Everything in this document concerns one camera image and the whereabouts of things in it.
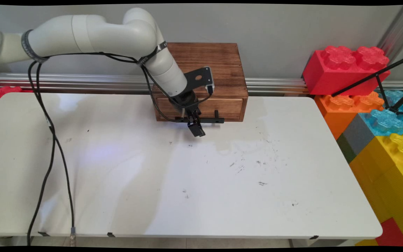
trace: orange lego block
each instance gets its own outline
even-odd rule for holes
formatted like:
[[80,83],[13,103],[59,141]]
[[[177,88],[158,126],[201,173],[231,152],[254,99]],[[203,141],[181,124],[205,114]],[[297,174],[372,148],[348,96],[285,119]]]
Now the orange lego block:
[[368,96],[315,96],[314,100],[335,140],[344,132],[357,113],[383,109],[383,99],[379,98],[376,92],[371,92]]
[[355,246],[379,246],[379,244],[377,244],[376,239],[372,239],[358,242],[355,244]]
[[365,164],[356,157],[349,166],[379,222],[382,223],[391,218],[392,215],[388,212],[383,199],[379,196],[372,181],[365,172]]

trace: table surface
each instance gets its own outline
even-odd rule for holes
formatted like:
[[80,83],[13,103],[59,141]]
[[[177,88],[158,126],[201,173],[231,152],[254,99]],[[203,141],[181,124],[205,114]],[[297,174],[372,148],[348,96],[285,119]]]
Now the table surface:
[[[78,236],[371,239],[382,228],[315,102],[249,97],[243,122],[155,121],[150,96],[42,94]],[[52,146],[32,93],[0,99],[0,235],[23,236]],[[69,236],[61,156],[33,228]]]

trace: wooden box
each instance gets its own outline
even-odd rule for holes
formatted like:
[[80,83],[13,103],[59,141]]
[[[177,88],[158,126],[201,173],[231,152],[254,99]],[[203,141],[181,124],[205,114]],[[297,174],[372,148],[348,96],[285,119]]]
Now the wooden box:
[[[200,103],[200,117],[214,117],[214,110],[218,110],[225,121],[243,121],[248,91],[236,43],[168,43],[168,48],[183,73],[211,67],[214,93]],[[152,92],[164,115],[171,119],[181,116],[157,86]],[[208,96],[204,86],[194,92],[199,100]],[[156,109],[155,115],[157,121],[166,121]]]

